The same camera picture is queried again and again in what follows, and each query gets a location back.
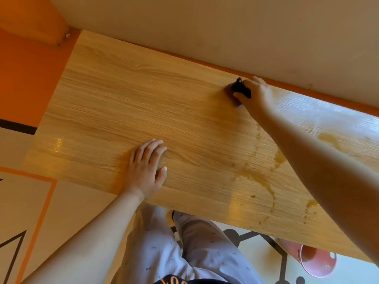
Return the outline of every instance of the pink bucket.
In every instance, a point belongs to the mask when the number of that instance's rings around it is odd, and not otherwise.
[[[329,276],[337,263],[337,254],[313,248],[303,244],[279,239],[279,245],[292,255],[311,276],[324,278]]]

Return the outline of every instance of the person's right arm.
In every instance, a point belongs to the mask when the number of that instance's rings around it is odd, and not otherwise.
[[[278,114],[270,87],[254,77],[251,99],[234,93],[272,137],[301,182],[344,233],[379,265],[379,175]]]

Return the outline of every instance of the pant leg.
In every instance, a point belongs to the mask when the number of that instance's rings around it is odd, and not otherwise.
[[[258,272],[210,220],[175,211],[174,222],[183,242],[183,257],[232,284],[263,284]]]
[[[159,206],[143,203],[136,211],[121,267],[112,283],[152,284],[166,275],[195,277]]]

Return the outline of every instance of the wood grain surface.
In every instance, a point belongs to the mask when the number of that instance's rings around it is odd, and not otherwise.
[[[320,206],[309,207],[273,140],[232,105],[223,88],[236,77],[83,31],[24,168],[118,193],[126,152],[162,138],[168,178],[149,202],[368,260]],[[379,170],[378,118],[272,89],[293,123]]]

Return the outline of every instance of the hand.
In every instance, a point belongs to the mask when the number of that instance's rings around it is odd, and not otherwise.
[[[249,99],[238,92],[233,95],[246,107],[255,120],[275,112],[276,107],[272,90],[265,81],[254,76],[252,80],[244,80],[243,84],[251,90],[251,98]]]
[[[152,139],[136,146],[130,153],[123,191],[135,193],[141,202],[157,192],[167,177],[167,167],[157,173],[159,159],[167,150],[167,147],[160,146],[162,143],[163,140]]]

